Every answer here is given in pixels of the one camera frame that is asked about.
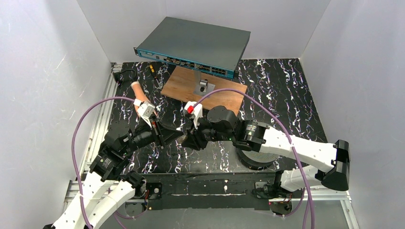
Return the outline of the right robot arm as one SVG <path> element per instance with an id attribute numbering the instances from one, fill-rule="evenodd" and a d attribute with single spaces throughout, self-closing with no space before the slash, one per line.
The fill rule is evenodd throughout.
<path id="1" fill-rule="evenodd" d="M 191 118 L 192 126 L 181 143 L 183 147 L 202 150 L 209 142 L 229 141 L 252 167 L 266 167 L 279 156 L 306 164 L 282 171 L 269 189 L 293 192 L 319 185 L 337 191 L 349 189 L 351 157 L 345 140 L 320 143 L 287 135 L 266 123 L 241 120 L 221 105 L 203 116 L 201 104 L 188 102 L 184 113 Z"/>

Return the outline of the mannequin hand with nails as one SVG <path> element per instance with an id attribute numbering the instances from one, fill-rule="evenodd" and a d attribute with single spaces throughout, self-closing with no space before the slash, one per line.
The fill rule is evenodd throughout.
<path id="1" fill-rule="evenodd" d="M 132 82 L 131 83 L 131 88 L 134 92 L 135 98 L 144 102 L 147 101 L 151 103 L 151 101 L 146 97 L 146 95 L 143 92 L 143 89 L 138 81 Z"/>

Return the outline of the metal stand bracket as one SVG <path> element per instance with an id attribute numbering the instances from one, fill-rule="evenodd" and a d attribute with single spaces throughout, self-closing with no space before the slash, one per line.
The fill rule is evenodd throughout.
<path id="1" fill-rule="evenodd" d="M 193 93 L 200 96 L 212 92 L 215 89 L 215 85 L 209 83 L 207 79 L 202 79 L 202 73 L 198 70 L 194 70 L 195 87 Z"/>

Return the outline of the aluminium frame profile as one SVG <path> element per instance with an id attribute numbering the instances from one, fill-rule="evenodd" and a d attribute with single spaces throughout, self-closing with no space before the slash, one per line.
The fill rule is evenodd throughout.
<path id="1" fill-rule="evenodd" d="M 96 108 L 88 114 L 85 111 L 102 97 L 112 95 L 112 72 L 122 70 L 122 64 L 117 62 L 75 66 L 58 83 L 55 107 L 59 112 L 51 118 L 44 156 L 50 173 L 46 176 L 44 199 L 37 205 L 48 211 L 44 213 L 49 216 L 47 223 L 56 222 L 78 193 L 70 185 L 86 170 L 107 127 L 108 109 Z"/>

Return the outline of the grey ribbed round disc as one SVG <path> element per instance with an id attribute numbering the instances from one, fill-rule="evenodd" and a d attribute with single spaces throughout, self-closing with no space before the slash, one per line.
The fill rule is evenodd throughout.
<path id="1" fill-rule="evenodd" d="M 240 160 L 253 170 L 260 170 L 269 167 L 279 157 L 277 154 L 262 153 L 256 151 L 244 151 L 237 149 L 236 151 Z"/>

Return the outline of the yellow black screwdriver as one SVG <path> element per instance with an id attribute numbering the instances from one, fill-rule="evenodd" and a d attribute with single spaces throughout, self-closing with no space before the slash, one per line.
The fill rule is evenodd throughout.
<path id="1" fill-rule="evenodd" d="M 157 87 L 161 88 L 160 80 L 159 80 L 158 75 L 152 64 L 149 64 L 149 69 L 150 69 L 151 75 L 153 76 L 154 82 L 157 84 Z"/>

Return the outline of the wooden base board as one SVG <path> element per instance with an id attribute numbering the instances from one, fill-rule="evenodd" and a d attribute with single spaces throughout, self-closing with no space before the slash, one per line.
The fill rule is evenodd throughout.
<path id="1" fill-rule="evenodd" d="M 187 69 L 184 67 L 177 66 L 167 82 L 165 83 L 161 94 L 182 102 L 197 102 L 203 96 L 196 95 L 193 93 L 195 87 L 194 70 Z M 230 88 L 236 89 L 243 93 L 246 93 L 247 86 L 241 83 L 236 83 L 224 78 L 219 78 L 209 74 L 202 73 L 202 79 L 207 79 L 209 83 L 215 85 L 214 90 Z M 233 111 L 238 114 L 244 96 L 232 92 L 232 91 L 221 91 L 210 95 L 208 98 L 202 101 L 202 107 L 205 109 L 212 109 L 218 105 L 225 106 L 228 110 Z"/>

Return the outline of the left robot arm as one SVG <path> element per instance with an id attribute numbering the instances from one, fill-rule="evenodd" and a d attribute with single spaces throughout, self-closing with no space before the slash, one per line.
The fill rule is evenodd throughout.
<path id="1" fill-rule="evenodd" d="M 183 136 L 174 127 L 151 119 L 151 126 L 141 121 L 136 128 L 127 121 L 115 121 L 104 136 L 97 156 L 89 167 L 70 205 L 46 229 L 98 229 L 127 200 L 146 193 L 146 179 L 137 172 L 122 172 L 135 150 L 154 143 L 165 147 Z"/>

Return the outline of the grey teal network switch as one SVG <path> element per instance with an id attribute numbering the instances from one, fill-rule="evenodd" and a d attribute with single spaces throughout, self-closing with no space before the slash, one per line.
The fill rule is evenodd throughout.
<path id="1" fill-rule="evenodd" d="M 134 49 L 142 58 L 234 79 L 250 32 L 165 17 Z"/>

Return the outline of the black front mounting rail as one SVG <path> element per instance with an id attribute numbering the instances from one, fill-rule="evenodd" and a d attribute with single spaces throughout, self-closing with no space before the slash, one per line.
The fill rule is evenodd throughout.
<path id="1" fill-rule="evenodd" d="M 268 210 L 268 200 L 252 191 L 269 184 L 275 172 L 145 174 L 152 210 L 178 208 L 253 208 Z"/>

